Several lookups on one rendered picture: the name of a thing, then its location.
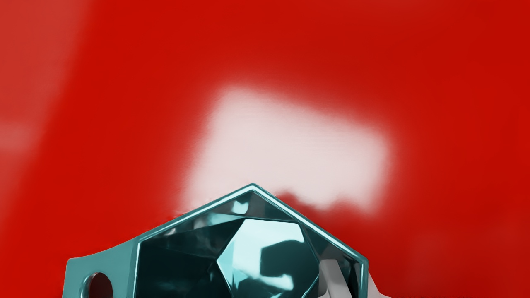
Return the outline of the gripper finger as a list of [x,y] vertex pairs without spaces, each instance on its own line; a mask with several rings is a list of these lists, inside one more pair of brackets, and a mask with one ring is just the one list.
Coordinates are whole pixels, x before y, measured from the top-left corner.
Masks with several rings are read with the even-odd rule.
[[368,286],[367,286],[367,298],[391,298],[391,297],[385,296],[384,294],[380,293],[371,275],[369,275]]

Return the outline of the teal faceted mug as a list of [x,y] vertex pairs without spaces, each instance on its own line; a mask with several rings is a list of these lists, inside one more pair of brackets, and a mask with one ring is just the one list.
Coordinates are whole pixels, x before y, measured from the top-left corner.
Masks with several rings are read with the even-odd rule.
[[63,298],[369,298],[369,261],[256,184],[68,260]]

